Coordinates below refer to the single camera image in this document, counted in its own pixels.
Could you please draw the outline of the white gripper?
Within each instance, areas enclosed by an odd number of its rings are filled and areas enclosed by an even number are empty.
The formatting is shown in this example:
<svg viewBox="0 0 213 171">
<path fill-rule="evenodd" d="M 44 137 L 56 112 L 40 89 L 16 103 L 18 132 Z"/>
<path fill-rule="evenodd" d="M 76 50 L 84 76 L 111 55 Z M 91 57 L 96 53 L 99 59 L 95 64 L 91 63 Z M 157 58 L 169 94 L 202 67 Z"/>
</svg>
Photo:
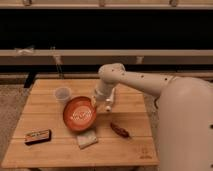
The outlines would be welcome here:
<svg viewBox="0 0 213 171">
<path fill-rule="evenodd" d="M 114 84 L 98 82 L 93 91 L 93 97 L 91 99 L 92 106 L 96 108 L 98 107 L 98 103 L 108 99 L 111 96 L 114 88 Z"/>
</svg>

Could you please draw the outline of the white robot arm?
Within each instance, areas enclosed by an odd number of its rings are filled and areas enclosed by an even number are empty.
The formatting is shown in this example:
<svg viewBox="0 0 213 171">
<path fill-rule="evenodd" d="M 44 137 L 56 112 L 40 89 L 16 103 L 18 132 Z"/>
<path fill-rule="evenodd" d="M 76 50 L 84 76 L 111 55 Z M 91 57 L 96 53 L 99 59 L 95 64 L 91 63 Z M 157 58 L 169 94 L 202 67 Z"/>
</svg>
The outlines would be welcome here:
<svg viewBox="0 0 213 171">
<path fill-rule="evenodd" d="M 195 77 L 128 72 L 121 63 L 98 70 L 95 99 L 122 84 L 158 98 L 159 171 L 213 171 L 213 84 Z"/>
</svg>

